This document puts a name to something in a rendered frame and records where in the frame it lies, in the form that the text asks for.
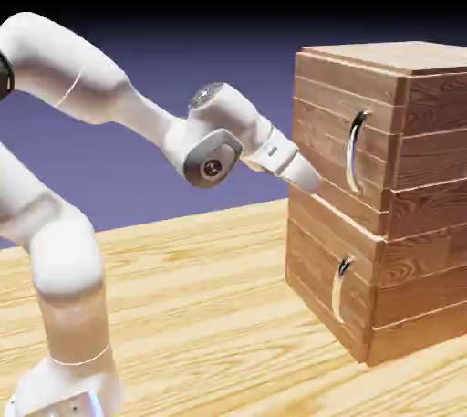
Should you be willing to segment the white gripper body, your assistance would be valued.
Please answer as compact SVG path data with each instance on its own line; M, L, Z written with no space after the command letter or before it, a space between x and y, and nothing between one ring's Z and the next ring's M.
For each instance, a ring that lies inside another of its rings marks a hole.
M279 177L306 193L316 193L322 183L320 174L300 152L279 173Z

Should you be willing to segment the large wood cabinet door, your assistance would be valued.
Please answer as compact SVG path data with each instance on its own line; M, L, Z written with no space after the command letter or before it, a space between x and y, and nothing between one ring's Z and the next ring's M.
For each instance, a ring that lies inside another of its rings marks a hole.
M353 120L369 115L359 129L353 192L346 177L346 149ZM318 192L332 206L374 235L384 235L389 221L390 186L398 136L380 130L381 113L391 109L369 99L303 77L295 78L293 138L323 178Z

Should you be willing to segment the small wood cabinet door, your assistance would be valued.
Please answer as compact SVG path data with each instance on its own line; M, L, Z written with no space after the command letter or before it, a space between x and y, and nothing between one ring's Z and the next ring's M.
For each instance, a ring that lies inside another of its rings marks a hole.
M337 216L316 198L291 188L288 196L285 280L306 306L359 362L367 362L372 333L375 287L372 264L336 235ZM332 313L331 289L340 261L352 256L341 292L338 323Z

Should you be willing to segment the light wood cabinet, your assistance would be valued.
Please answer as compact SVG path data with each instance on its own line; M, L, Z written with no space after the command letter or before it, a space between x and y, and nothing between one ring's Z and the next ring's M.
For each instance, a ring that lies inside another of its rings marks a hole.
M369 99L398 136L389 221L374 235L321 198L372 264L370 366L467 334L467 47L426 41L303 47L303 77Z

